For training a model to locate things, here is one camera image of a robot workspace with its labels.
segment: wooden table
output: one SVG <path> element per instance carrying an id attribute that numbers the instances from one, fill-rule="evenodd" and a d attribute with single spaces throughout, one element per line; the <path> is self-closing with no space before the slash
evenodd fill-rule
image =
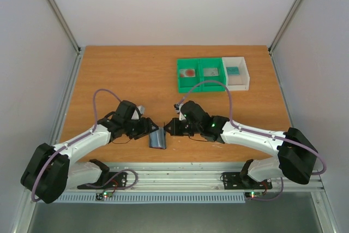
<path id="1" fill-rule="evenodd" d="M 250 74 L 248 91 L 232 92 L 234 120 L 253 127 L 287 130 L 290 126 L 284 101 L 266 46 L 88 46 L 83 56 L 61 141 L 93 125 L 92 95 L 98 88 L 115 92 L 121 100 L 145 106 L 145 116 L 157 125 L 176 117 L 178 93 L 176 60 L 195 57 L 245 57 Z M 228 116 L 225 92 L 193 93 L 210 115 Z M 97 96 L 99 118 L 114 111 L 118 101 L 106 92 Z M 116 142 L 126 142 L 120 138 Z M 166 135 L 167 149 L 148 147 L 148 137 L 127 144 L 108 144 L 81 159 L 102 162 L 239 162 L 268 155 L 247 147 L 197 142 Z"/>

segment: green plastic container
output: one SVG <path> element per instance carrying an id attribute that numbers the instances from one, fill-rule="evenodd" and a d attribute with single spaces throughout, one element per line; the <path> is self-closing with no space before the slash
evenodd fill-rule
<path id="1" fill-rule="evenodd" d="M 188 92 L 194 85 L 204 80 L 216 80 L 226 85 L 226 75 L 222 58 L 190 58 L 177 60 L 178 90 Z M 193 92 L 224 91 L 215 83 L 206 83 Z"/>

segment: ventilation grille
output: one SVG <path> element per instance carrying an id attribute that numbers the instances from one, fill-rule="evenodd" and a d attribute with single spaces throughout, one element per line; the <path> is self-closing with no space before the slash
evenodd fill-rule
<path id="1" fill-rule="evenodd" d="M 245 203 L 243 193 L 124 193 L 99 200 L 96 193 L 63 193 L 55 203 Z"/>

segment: black mounting plate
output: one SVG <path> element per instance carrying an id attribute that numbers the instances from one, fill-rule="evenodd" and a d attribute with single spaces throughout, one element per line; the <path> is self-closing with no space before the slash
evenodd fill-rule
<path id="1" fill-rule="evenodd" d="M 223 172 L 221 175 L 221 181 L 223 182 L 224 189 L 264 189 L 264 185 L 260 182 L 255 182 L 252 185 L 252 188 L 247 188 L 241 181 L 240 172 Z M 264 183 L 267 185 L 267 189 L 272 189 L 272 182 L 264 180 Z"/>
<path id="2" fill-rule="evenodd" d="M 109 172 L 108 174 L 108 179 L 107 181 L 116 174 L 116 172 Z M 120 173 L 119 175 L 117 175 L 113 180 L 115 180 L 117 183 L 118 183 L 118 188 L 123 188 L 126 186 L 126 183 L 127 183 L 127 173 L 126 172 L 122 172 Z M 98 189 L 106 189 L 106 188 L 113 188 L 115 185 L 114 182 L 109 182 L 107 185 L 105 185 L 104 187 L 101 187 L 101 188 L 98 188 Z M 94 189 L 94 188 L 91 188 L 87 185 L 80 185 L 80 186 L 77 186 L 78 189 Z"/>

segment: white backdrop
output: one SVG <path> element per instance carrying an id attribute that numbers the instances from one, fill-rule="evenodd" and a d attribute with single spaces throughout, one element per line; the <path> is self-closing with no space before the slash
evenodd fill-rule
<path id="1" fill-rule="evenodd" d="M 325 157 L 322 181 L 349 232 L 349 1 L 304 0 L 274 52 L 296 128 Z"/>
<path id="2" fill-rule="evenodd" d="M 293 1 L 56 0 L 80 46 L 269 46 Z"/>
<path id="3" fill-rule="evenodd" d="M 0 0 L 0 232 L 10 232 L 20 178 L 48 142 L 74 58 L 46 0 Z"/>

